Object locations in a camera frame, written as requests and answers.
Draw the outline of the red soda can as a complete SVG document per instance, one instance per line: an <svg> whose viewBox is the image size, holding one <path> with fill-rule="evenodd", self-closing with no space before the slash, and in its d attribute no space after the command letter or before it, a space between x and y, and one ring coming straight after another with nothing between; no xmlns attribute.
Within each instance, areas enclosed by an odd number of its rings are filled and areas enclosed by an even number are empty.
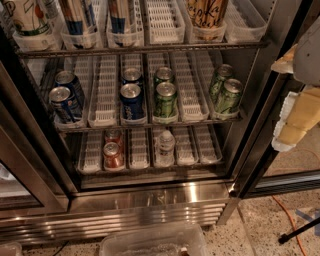
<svg viewBox="0 0 320 256"><path fill-rule="evenodd" d="M105 131L105 143L114 142L119 148L123 147L123 134L121 130L111 129Z"/></svg>
<svg viewBox="0 0 320 256"><path fill-rule="evenodd" d="M104 145L103 156L106 170L119 169L124 166L122 150L115 142L108 142Z"/></svg>

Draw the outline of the front right green can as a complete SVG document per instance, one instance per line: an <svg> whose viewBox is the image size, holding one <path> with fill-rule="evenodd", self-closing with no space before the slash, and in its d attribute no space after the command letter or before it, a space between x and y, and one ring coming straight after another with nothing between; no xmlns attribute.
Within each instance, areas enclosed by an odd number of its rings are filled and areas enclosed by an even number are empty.
<svg viewBox="0 0 320 256"><path fill-rule="evenodd" d="M242 91L243 85L239 80L226 80L220 89L214 110L219 114L235 113L239 107Z"/></svg>

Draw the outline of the white green tall can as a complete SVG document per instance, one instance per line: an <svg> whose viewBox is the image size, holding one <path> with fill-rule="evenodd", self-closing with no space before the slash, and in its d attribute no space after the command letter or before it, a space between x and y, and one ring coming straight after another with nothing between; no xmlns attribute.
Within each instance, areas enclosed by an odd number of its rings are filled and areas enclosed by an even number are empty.
<svg viewBox="0 0 320 256"><path fill-rule="evenodd" d="M39 36L52 32L37 0L1 0L20 36Z"/></svg>

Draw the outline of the green soda can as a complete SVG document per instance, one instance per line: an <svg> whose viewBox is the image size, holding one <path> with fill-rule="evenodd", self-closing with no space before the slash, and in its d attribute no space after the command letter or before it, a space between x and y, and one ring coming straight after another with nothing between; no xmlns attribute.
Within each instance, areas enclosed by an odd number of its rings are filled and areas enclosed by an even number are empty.
<svg viewBox="0 0 320 256"><path fill-rule="evenodd" d="M174 72L169 67L159 67L154 73L153 82L157 86L162 82L173 83L175 80Z"/></svg>
<svg viewBox="0 0 320 256"><path fill-rule="evenodd" d="M177 89L171 82L162 82L156 86L154 95L154 115L170 118L176 115Z"/></svg>

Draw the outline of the front red soda can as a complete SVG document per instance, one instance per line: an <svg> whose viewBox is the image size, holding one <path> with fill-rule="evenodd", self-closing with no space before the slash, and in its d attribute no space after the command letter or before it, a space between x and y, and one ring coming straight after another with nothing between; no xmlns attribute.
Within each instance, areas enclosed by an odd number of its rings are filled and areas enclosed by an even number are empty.
<svg viewBox="0 0 320 256"><path fill-rule="evenodd" d="M106 170L119 169L124 166L122 150L115 142L108 142L104 145L103 156Z"/></svg>

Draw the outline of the black stand leg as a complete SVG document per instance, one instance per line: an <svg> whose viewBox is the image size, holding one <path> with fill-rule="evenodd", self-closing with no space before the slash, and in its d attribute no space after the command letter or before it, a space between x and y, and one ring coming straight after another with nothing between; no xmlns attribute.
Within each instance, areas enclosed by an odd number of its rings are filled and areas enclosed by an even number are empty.
<svg viewBox="0 0 320 256"><path fill-rule="evenodd" d="M299 234L303 233L304 231L316 226L317 224L320 223L320 217L314 219L313 221L311 221L310 223L298 228L297 230L289 233L289 234L282 234L280 236L280 238L278 239L278 242L280 244L284 244L287 241L289 241L291 238L298 236Z"/></svg>

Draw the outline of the blue tall can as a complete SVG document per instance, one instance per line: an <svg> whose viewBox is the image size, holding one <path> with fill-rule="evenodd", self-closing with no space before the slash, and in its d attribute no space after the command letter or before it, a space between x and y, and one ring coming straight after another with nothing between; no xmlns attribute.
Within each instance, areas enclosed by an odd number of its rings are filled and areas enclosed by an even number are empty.
<svg viewBox="0 0 320 256"><path fill-rule="evenodd" d="M97 31L91 0L58 0L71 35L86 35Z"/></svg>
<svg viewBox="0 0 320 256"><path fill-rule="evenodd" d="M134 0L108 0L112 32L129 34L134 31Z"/></svg>

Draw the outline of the rear green soda can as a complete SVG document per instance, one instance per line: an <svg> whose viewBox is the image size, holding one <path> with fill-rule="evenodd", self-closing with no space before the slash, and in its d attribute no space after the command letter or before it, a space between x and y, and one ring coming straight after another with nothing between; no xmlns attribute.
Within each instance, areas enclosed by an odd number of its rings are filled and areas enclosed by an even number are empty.
<svg viewBox="0 0 320 256"><path fill-rule="evenodd" d="M159 67L154 73L153 82L157 86L162 82L173 83L175 80L174 72L169 67Z"/></svg>

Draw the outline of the rear right green can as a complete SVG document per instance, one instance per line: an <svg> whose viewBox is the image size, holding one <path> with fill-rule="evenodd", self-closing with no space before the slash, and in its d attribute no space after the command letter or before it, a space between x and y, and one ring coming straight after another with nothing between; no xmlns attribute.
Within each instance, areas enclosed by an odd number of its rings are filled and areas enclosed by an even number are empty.
<svg viewBox="0 0 320 256"><path fill-rule="evenodd" d="M222 64L215 70L209 87L210 97L213 102L216 101L224 82L233 77L233 67L229 64Z"/></svg>

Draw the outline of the pepsi can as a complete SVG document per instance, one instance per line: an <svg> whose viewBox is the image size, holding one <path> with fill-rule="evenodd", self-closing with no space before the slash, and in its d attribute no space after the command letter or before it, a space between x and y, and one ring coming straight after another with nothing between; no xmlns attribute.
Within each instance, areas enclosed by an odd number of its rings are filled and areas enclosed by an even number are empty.
<svg viewBox="0 0 320 256"><path fill-rule="evenodd" d="M137 84L140 88L143 87L143 76L137 68L127 68L122 74L122 84Z"/></svg>
<svg viewBox="0 0 320 256"><path fill-rule="evenodd" d="M75 95L81 107L84 106L85 95L78 77L71 71L63 70L55 76L55 86L65 86Z"/></svg>
<svg viewBox="0 0 320 256"><path fill-rule="evenodd" d="M49 102L62 123L75 123L82 118L82 108L68 87L53 88L49 93Z"/></svg>
<svg viewBox="0 0 320 256"><path fill-rule="evenodd" d="M126 120L138 120L144 117L143 95L141 88L134 83L128 83L120 89L123 118Z"/></svg>

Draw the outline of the clear water bottle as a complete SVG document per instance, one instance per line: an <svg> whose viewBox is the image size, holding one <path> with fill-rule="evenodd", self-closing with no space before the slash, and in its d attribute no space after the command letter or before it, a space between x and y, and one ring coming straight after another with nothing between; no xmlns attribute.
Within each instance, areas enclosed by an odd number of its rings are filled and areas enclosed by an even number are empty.
<svg viewBox="0 0 320 256"><path fill-rule="evenodd" d="M169 130L163 131L157 138L157 164L163 167L174 163L175 138Z"/></svg>

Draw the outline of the gold black tall can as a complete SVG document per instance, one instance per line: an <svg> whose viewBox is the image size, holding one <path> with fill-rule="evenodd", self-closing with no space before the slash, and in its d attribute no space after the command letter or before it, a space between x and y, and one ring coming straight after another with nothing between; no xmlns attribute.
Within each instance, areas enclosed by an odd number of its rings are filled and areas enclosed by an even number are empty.
<svg viewBox="0 0 320 256"><path fill-rule="evenodd" d="M227 5L228 0L185 0L192 24L206 29L222 25Z"/></svg>

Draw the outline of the blue tall can left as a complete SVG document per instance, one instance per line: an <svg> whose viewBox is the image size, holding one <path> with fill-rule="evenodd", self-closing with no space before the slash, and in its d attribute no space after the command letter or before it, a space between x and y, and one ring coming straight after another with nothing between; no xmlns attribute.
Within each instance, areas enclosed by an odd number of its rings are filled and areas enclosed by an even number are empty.
<svg viewBox="0 0 320 256"><path fill-rule="evenodd" d="M58 0L71 35L86 35L97 31L91 0Z"/></svg>

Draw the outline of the blue tall can right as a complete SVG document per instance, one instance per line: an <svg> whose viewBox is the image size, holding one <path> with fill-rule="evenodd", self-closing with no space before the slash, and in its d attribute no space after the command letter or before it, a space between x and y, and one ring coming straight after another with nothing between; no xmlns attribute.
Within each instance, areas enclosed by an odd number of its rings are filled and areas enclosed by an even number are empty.
<svg viewBox="0 0 320 256"><path fill-rule="evenodd" d="M108 0L112 32L129 34L134 31L134 0Z"/></svg>

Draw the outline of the clear plastic floor bin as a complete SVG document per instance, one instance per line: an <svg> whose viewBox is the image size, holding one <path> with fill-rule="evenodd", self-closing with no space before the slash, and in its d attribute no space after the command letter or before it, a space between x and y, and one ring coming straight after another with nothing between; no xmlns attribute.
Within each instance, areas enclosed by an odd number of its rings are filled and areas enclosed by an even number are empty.
<svg viewBox="0 0 320 256"><path fill-rule="evenodd" d="M105 237L99 256L210 256L198 224L161 224Z"/></svg>

